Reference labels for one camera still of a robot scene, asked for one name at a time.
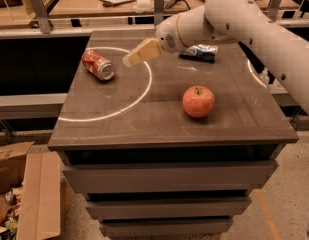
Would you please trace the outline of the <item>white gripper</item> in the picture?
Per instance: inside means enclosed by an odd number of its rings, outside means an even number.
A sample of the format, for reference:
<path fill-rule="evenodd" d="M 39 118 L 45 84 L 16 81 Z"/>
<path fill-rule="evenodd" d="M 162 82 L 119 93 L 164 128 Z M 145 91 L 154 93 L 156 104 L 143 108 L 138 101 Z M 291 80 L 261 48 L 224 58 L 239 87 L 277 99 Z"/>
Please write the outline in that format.
<path fill-rule="evenodd" d="M 159 57 L 163 50 L 176 53 L 185 48 L 178 33 L 178 15 L 171 16 L 156 27 L 156 38 L 146 38 L 126 56 L 123 64 L 132 67 L 144 61 Z"/>

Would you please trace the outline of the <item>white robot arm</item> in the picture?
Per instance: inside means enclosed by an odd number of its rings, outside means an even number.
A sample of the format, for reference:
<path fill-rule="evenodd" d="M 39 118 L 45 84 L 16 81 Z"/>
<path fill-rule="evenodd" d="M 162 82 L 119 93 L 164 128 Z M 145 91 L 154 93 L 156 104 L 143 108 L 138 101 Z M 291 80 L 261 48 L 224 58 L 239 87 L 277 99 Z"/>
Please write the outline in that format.
<path fill-rule="evenodd" d="M 309 42 L 270 20 L 254 0 L 205 0 L 202 6 L 173 15 L 123 63 L 131 67 L 163 52 L 231 41 L 250 49 L 309 115 Z"/>

